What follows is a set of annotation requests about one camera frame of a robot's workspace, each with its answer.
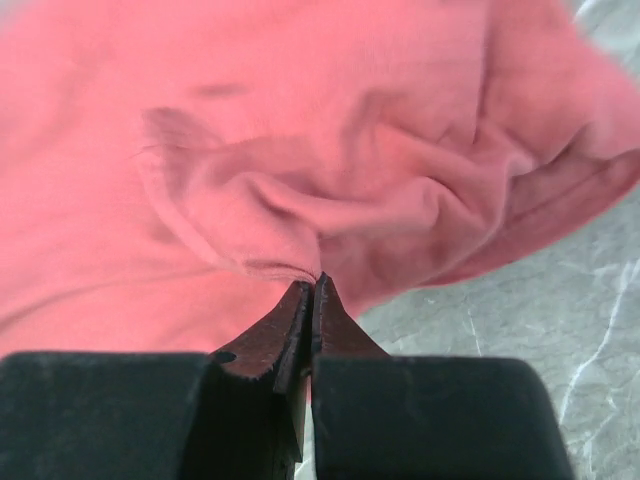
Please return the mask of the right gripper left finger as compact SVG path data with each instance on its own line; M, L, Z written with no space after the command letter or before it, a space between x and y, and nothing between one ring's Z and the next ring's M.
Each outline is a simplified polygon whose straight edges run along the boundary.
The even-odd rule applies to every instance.
M311 288L212 353L27 351L1 362L5 479L290 479Z

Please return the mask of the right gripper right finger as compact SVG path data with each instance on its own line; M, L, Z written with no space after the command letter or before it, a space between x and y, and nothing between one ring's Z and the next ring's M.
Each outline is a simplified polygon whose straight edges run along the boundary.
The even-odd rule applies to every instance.
M322 276L311 404L320 479L570 479L548 391L526 362L393 356Z

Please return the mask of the salmon pink t shirt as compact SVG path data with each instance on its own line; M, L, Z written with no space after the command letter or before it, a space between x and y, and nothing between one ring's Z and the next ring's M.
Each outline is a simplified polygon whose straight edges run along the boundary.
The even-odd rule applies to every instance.
M1 350L214 350L321 274L358 315L638 180L637 85L559 1L27 1Z

